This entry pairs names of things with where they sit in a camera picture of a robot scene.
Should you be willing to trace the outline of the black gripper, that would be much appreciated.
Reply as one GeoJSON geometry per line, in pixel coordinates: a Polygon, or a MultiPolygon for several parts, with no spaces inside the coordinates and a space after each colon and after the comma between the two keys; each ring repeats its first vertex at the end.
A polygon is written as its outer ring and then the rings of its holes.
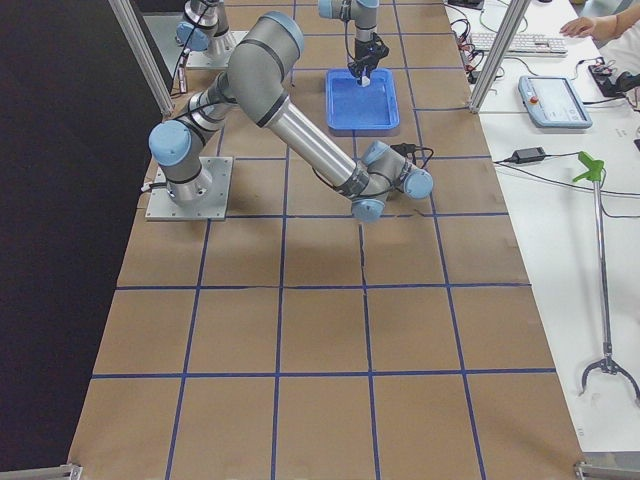
{"type": "Polygon", "coordinates": [[[376,32],[372,32],[368,40],[355,40],[355,59],[348,63],[348,69],[354,78],[370,78],[380,60],[388,55],[388,46],[376,32]]]}

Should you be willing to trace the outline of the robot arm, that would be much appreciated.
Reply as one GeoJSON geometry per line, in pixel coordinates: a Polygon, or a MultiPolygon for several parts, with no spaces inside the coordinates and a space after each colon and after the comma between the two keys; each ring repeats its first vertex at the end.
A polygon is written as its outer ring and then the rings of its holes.
{"type": "Polygon", "coordinates": [[[319,0],[318,13],[322,18],[340,20],[344,24],[348,70],[357,83],[366,87],[379,62],[389,55],[389,48],[377,33],[378,9],[374,0],[319,0]],[[354,23],[354,52],[349,50],[348,24],[354,23]]]}
{"type": "Polygon", "coordinates": [[[377,220],[394,191],[415,200],[431,194],[431,175],[386,143],[373,142],[355,161],[294,105],[283,81],[303,49],[303,33],[290,16],[278,11],[261,15],[212,84],[154,127],[149,148],[164,180],[160,188],[145,187],[151,193],[148,216],[224,219],[233,161],[201,152],[235,107],[270,129],[333,191],[349,199],[352,214],[362,222],[377,220]]]}

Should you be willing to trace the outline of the person hand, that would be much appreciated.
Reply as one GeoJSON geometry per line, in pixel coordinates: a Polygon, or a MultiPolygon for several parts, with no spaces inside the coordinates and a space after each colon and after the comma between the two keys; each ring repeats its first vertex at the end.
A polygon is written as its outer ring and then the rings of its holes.
{"type": "Polygon", "coordinates": [[[559,33],[564,37],[578,38],[593,36],[598,20],[592,17],[579,17],[564,24],[559,33]]]}

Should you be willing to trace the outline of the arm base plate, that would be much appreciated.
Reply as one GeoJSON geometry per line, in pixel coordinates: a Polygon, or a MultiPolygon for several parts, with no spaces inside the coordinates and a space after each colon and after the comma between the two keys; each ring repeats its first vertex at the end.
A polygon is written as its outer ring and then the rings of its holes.
{"type": "Polygon", "coordinates": [[[145,219],[148,221],[224,221],[234,159],[201,156],[199,176],[185,184],[168,182],[160,167],[150,190],[145,219]]]}
{"type": "Polygon", "coordinates": [[[189,69],[224,69],[235,46],[246,36],[247,31],[229,30],[225,34],[213,37],[207,49],[191,51],[186,67],[189,69]]]}

